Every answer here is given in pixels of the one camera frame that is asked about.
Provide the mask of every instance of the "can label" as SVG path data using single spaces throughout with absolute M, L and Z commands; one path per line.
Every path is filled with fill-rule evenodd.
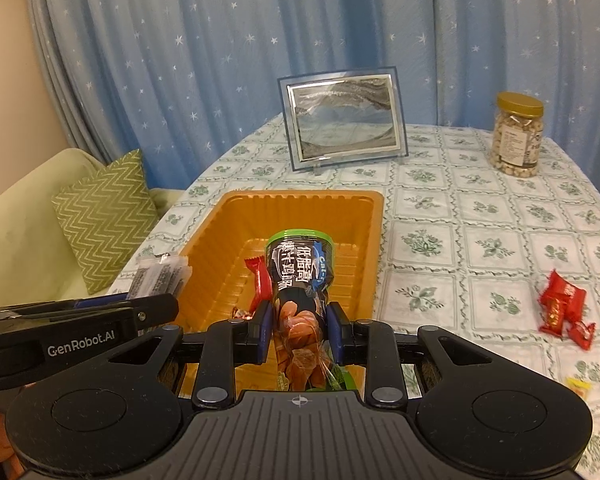
M 540 132 L 524 132 L 511 126 L 501 126 L 500 159 L 521 168 L 538 163 Z

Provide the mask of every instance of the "blue curtain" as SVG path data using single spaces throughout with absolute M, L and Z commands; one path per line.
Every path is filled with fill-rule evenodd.
M 280 113 L 282 76 L 396 65 L 405 117 L 436 122 L 432 0 L 39 3 L 100 153 L 142 148 L 152 186 L 187 187 Z
M 497 92 L 542 99 L 545 134 L 600 190 L 600 0 L 32 0 L 32 10 L 43 52 L 50 42 L 59 60 L 43 61 L 67 81 L 54 85 L 58 100 L 77 102 L 86 126 L 70 139 L 105 160 L 142 148 L 152 186 L 187 186 L 279 113 L 281 76 L 396 65 L 408 123 L 490 129 Z

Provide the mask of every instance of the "red candy packet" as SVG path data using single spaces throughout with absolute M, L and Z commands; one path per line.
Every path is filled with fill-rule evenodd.
M 248 258 L 244 261 L 244 264 L 247 266 L 247 269 L 254 273 L 253 285 L 255 294 L 249 307 L 250 314 L 253 314 L 262 301 L 273 298 L 273 287 L 271 286 L 271 277 L 264 262 L 264 256 Z
M 590 323 L 585 325 L 581 321 L 577 321 L 571 328 L 567 330 L 569 338 L 583 350 L 589 350 L 593 341 L 593 334 L 596 331 L 596 324 Z
M 562 338 L 562 324 L 567 320 L 571 327 L 567 330 L 569 338 L 583 350 L 589 350 L 596 324 L 582 321 L 582 309 L 587 291 L 571 285 L 555 269 L 549 276 L 546 290 L 539 302 L 544 306 L 544 325 L 539 330 Z
M 562 325 L 568 300 L 569 297 L 565 294 L 554 294 L 553 297 L 546 299 L 544 325 L 538 329 L 540 332 L 562 338 Z
M 570 323 L 581 321 L 582 308 L 584 307 L 584 300 L 587 295 L 587 291 L 571 285 L 571 283 L 565 280 L 554 269 L 549 276 L 549 284 L 547 285 L 546 290 L 540 296 L 539 301 L 548 308 L 549 300 L 554 298 L 556 294 L 563 294 L 568 298 L 566 301 L 564 319 Z

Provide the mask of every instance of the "sofa cushion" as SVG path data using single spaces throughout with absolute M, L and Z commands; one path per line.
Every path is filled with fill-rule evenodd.
M 158 221 L 140 150 L 63 189 L 52 203 L 89 294 L 113 282 Z
M 78 271 L 51 197 L 103 165 L 63 150 L 0 195 L 0 306 L 52 301 Z

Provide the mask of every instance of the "glass jar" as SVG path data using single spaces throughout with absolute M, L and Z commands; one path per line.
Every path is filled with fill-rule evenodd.
M 508 175 L 525 178 L 538 174 L 544 105 L 515 92 L 498 94 L 489 162 Z

